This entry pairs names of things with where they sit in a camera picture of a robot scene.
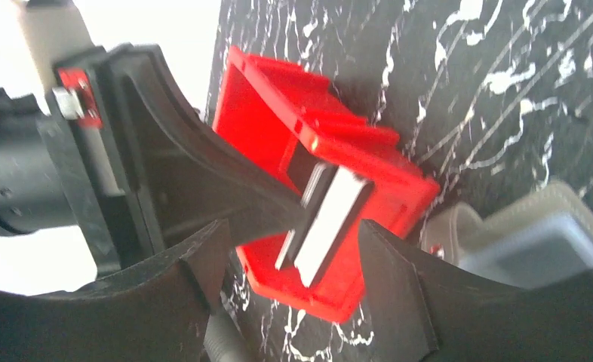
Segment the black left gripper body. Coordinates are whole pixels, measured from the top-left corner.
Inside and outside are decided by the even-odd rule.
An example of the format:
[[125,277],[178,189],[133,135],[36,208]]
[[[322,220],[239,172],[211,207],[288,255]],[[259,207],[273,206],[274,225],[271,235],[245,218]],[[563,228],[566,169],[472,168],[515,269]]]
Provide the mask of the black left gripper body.
[[99,277],[165,250],[156,154],[164,133],[131,77],[159,47],[86,47],[46,62],[50,113],[0,88],[0,236],[78,226]]

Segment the red plastic bin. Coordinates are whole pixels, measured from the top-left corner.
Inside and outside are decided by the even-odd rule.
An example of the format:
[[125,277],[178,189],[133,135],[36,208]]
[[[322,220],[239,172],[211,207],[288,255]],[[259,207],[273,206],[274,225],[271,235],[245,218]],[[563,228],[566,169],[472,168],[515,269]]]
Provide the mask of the red plastic bin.
[[[409,234],[440,190],[398,151],[399,134],[353,114],[330,92],[328,78],[237,47],[229,49],[213,129],[298,195],[316,161],[372,180],[373,192],[358,216],[400,237]],[[351,224],[321,279],[310,287],[293,266],[275,267],[284,239],[281,233],[237,248],[252,289],[325,321],[347,321],[364,296],[358,224]]]

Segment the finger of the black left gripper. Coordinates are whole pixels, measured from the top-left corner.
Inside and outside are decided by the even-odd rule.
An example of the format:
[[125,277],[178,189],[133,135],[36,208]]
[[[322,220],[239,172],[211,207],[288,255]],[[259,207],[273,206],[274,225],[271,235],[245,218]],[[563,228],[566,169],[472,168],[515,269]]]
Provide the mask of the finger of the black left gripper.
[[242,245],[295,227],[296,192],[205,124],[181,94],[161,49],[122,45],[106,61],[110,121],[144,195],[146,223],[164,245],[216,219]]

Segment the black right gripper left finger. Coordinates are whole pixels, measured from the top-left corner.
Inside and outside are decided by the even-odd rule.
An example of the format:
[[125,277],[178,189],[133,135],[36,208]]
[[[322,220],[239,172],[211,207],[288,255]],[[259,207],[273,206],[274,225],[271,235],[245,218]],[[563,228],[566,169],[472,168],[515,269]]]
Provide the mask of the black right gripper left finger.
[[230,245],[209,223],[75,292],[0,291],[0,361],[198,361]]

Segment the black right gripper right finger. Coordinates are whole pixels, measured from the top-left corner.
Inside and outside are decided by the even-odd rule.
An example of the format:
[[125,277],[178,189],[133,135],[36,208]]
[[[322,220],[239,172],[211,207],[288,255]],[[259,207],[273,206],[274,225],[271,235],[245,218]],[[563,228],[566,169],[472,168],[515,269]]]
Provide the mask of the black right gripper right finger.
[[527,290],[358,230],[379,361],[593,361],[593,269]]

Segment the stack of credit cards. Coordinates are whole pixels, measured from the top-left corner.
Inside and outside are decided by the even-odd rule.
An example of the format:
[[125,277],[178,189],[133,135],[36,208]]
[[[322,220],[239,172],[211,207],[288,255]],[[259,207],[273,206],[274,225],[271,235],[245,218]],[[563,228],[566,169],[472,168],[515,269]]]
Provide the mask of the stack of credit cards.
[[319,282],[373,188],[347,167],[316,163],[301,198],[305,218],[286,234],[275,269],[293,266],[304,287]]

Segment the grey leather card holder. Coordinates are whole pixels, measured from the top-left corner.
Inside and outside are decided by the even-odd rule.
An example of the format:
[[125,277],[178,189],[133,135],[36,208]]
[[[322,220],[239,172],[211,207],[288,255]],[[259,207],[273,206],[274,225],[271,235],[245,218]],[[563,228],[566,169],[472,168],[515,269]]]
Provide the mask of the grey leather card holder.
[[420,247],[474,275],[534,289],[593,269],[593,213],[555,180],[486,218],[454,204],[426,223]]

